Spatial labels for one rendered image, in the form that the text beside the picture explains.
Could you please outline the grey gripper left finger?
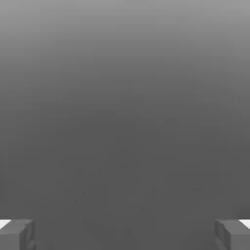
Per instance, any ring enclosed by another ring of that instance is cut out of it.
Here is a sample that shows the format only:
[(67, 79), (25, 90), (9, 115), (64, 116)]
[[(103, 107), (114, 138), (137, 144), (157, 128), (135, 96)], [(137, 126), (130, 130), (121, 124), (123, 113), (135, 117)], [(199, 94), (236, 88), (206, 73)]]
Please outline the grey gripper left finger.
[(35, 221), (0, 219), (0, 250), (36, 250)]

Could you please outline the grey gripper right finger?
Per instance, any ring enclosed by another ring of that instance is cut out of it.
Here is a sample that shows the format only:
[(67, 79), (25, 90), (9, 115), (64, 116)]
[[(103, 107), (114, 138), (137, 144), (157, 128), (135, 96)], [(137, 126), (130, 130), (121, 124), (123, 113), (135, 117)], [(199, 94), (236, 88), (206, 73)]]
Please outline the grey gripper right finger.
[(250, 250), (250, 219), (215, 220), (218, 250)]

